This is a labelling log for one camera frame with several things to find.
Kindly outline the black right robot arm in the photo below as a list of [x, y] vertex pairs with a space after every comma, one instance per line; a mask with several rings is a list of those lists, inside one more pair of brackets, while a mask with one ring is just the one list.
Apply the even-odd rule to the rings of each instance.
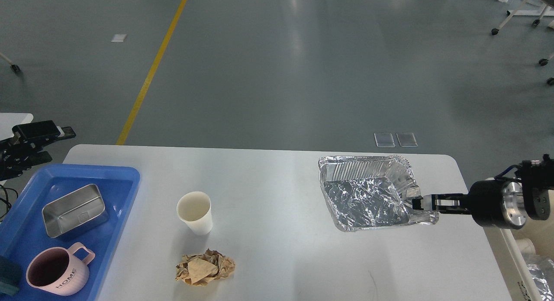
[[481, 227], [520, 230], [528, 220], [548, 220], [548, 192], [554, 186], [553, 159], [524, 160], [491, 179], [475, 182], [469, 192], [430, 194], [411, 201], [414, 210], [470, 215]]

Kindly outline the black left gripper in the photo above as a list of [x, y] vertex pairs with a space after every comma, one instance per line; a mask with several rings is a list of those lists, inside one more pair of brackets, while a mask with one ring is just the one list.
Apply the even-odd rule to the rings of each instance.
[[12, 128], [13, 137], [4, 139], [0, 143], [1, 167], [0, 180], [19, 177], [24, 171], [36, 165], [51, 162], [53, 159], [47, 151], [29, 155], [29, 145], [47, 146], [52, 143], [73, 139], [77, 136], [71, 126], [61, 127], [54, 121], [39, 121], [16, 125]]

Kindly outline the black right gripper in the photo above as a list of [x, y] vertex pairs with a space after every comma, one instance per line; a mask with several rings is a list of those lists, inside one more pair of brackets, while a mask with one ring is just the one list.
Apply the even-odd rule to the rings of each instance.
[[518, 182], [489, 179], [475, 182], [467, 195], [463, 193], [428, 194], [411, 200], [414, 210], [441, 214], [471, 215], [481, 227], [521, 229], [528, 220], [522, 186]]

